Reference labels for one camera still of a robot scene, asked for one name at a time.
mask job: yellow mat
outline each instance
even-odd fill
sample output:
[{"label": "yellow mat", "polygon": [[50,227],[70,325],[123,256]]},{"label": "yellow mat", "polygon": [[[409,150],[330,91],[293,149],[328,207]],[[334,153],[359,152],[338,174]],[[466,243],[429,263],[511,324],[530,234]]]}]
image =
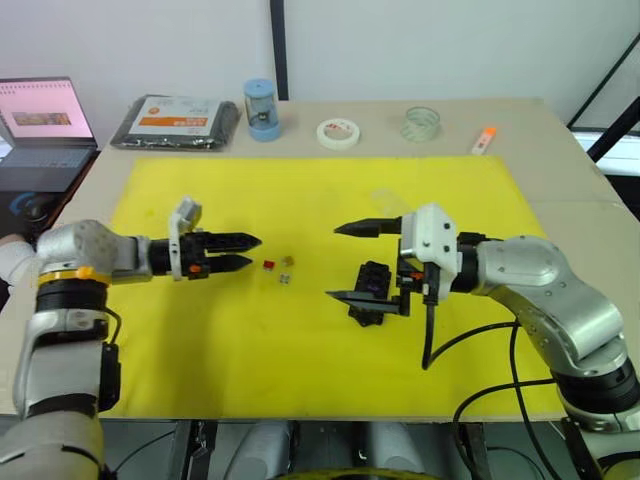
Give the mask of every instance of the yellow mat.
[{"label": "yellow mat", "polygon": [[[324,293],[352,289],[367,260],[395,268],[396,236],[332,233],[381,216],[389,198],[411,208],[438,202],[459,230],[543,235],[499,159],[139,159],[112,227],[166,238],[168,215],[185,194],[203,204],[205,230],[248,232],[263,245],[240,272],[110,288],[109,305],[124,318],[122,395],[110,415],[444,418],[475,391],[511,381],[508,329],[459,344],[424,372],[418,296],[411,317],[387,315],[382,326],[362,328]],[[273,272],[263,270],[265,259],[276,262]],[[289,285],[281,273],[291,275]],[[452,294],[437,309],[435,345],[512,318],[492,300]],[[526,335],[519,340],[521,379],[546,378]],[[527,399],[533,414],[561,411],[552,387],[531,387]],[[516,412],[513,392],[468,410],[485,418]]]}]

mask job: orange marker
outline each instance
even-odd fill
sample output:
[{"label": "orange marker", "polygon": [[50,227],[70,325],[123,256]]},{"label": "orange marker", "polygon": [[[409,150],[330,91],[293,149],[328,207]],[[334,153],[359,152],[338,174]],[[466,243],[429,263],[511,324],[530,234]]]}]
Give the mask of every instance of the orange marker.
[{"label": "orange marker", "polygon": [[495,127],[487,127],[483,130],[482,135],[478,137],[476,143],[471,148],[472,155],[482,155],[486,150],[493,137],[496,135],[497,129]]}]

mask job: laptop screen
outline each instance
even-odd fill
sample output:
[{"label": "laptop screen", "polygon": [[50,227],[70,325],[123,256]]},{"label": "laptop screen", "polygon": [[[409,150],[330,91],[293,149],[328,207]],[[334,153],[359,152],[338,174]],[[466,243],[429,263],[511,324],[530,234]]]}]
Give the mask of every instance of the laptop screen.
[{"label": "laptop screen", "polygon": [[0,80],[0,115],[14,138],[91,138],[71,80]]}]

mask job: clear tape roll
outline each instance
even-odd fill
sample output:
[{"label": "clear tape roll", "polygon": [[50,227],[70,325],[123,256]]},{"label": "clear tape roll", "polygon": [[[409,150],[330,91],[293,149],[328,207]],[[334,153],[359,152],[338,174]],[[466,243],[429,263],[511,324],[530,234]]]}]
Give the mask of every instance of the clear tape roll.
[{"label": "clear tape roll", "polygon": [[351,120],[332,118],[318,125],[316,137],[323,147],[331,150],[346,150],[358,143],[360,127]]}]

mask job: laptop keyboard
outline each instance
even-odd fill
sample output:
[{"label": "laptop keyboard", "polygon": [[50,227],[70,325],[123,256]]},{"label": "laptop keyboard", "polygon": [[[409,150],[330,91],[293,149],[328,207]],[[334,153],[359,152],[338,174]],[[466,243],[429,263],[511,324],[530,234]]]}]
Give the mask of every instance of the laptop keyboard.
[{"label": "laptop keyboard", "polygon": [[88,155],[85,148],[15,148],[0,167],[79,168]]}]

